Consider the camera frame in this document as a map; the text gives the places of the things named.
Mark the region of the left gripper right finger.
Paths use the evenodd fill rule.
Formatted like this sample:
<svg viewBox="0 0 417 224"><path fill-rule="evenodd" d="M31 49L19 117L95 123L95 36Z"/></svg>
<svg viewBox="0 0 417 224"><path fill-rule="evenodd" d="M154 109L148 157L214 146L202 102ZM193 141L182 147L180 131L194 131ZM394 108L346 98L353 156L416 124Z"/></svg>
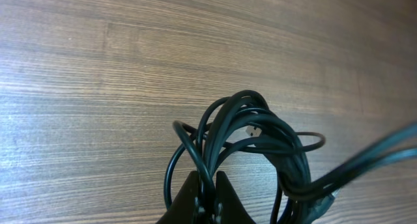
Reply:
<svg viewBox="0 0 417 224"><path fill-rule="evenodd" d="M216 173L216 222L221 224L255 224L223 171Z"/></svg>

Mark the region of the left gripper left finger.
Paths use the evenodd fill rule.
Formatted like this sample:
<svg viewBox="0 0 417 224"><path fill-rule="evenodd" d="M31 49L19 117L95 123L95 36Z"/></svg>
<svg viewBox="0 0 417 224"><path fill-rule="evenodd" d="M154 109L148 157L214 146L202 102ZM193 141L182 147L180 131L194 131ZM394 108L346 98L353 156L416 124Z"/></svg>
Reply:
<svg viewBox="0 0 417 224"><path fill-rule="evenodd" d="M156 224L194 224L198 215L199 174L192 171L172 205Z"/></svg>

